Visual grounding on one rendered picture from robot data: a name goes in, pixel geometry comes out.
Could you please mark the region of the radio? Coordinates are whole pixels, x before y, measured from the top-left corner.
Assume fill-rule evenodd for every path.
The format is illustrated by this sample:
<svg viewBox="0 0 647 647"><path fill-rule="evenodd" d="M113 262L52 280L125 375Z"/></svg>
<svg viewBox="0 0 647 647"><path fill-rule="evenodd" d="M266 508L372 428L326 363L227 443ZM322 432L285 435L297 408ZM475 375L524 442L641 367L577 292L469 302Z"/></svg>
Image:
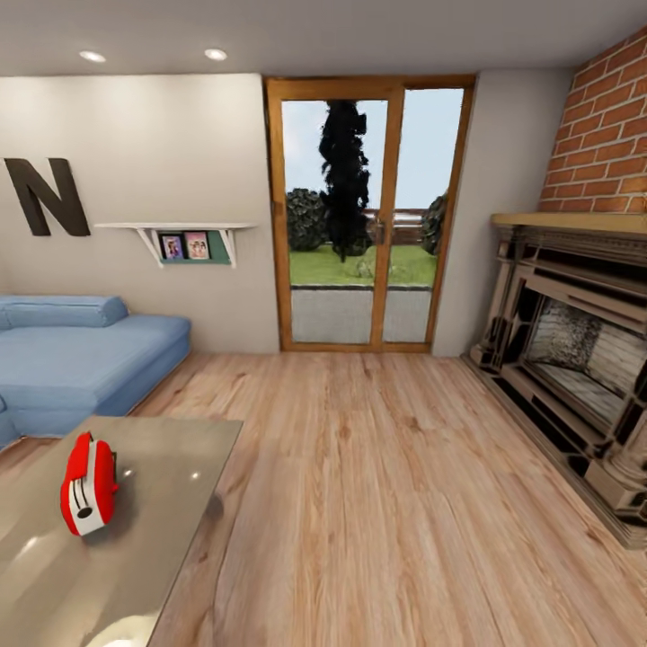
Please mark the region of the radio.
<svg viewBox="0 0 647 647"><path fill-rule="evenodd" d="M83 536L105 527L113 518L117 495L116 453L107 442L81 434L69 456L60 507L73 535Z"/></svg>

